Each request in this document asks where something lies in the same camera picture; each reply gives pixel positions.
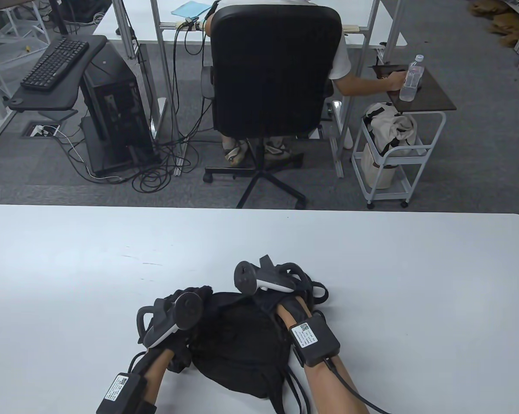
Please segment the person's right hand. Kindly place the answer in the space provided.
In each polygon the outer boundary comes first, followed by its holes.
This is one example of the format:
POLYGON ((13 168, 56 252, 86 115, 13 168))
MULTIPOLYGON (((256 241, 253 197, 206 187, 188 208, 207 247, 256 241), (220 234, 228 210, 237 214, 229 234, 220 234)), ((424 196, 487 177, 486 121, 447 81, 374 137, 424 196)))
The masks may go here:
POLYGON ((303 292, 258 290, 249 298, 268 315, 275 314, 278 306, 282 306, 298 322, 308 319, 317 305, 316 298, 303 292))

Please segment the person's left hand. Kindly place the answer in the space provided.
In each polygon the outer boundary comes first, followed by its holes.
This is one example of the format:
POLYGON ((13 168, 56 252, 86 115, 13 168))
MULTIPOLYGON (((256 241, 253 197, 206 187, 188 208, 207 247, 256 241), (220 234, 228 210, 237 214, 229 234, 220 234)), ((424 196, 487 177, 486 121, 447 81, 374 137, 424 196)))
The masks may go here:
POLYGON ((161 327, 161 341, 155 347, 174 353, 168 363, 169 371, 179 374, 190 366, 192 355, 188 350, 188 342, 202 317, 203 305, 212 293, 210 286, 190 287, 177 290, 164 298, 164 309, 173 325, 169 328, 161 327))

